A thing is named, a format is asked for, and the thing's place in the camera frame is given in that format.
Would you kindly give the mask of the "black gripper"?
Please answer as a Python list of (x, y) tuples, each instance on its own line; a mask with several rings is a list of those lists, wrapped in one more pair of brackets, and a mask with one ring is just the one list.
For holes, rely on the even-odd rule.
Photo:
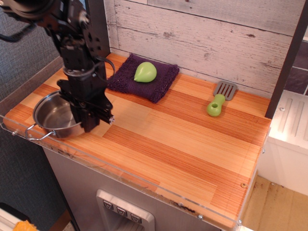
[(103, 121), (112, 124), (111, 102), (105, 95), (107, 88), (104, 64), (92, 64), (88, 69), (73, 70), (64, 67), (68, 80), (59, 80), (60, 95), (70, 103), (76, 123), (82, 123), (86, 133)]

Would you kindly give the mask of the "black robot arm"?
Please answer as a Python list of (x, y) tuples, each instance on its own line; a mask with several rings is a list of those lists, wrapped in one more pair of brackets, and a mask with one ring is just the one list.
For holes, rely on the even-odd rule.
[(1, 40), (18, 42), (35, 27), (45, 29), (63, 59), (67, 80), (59, 80), (60, 96), (70, 103), (71, 112), (85, 132), (101, 121), (114, 120), (111, 102), (105, 95), (107, 77), (101, 57), (101, 42), (94, 35), (90, 17), (78, 0), (2, 0), (5, 14), (28, 25)]

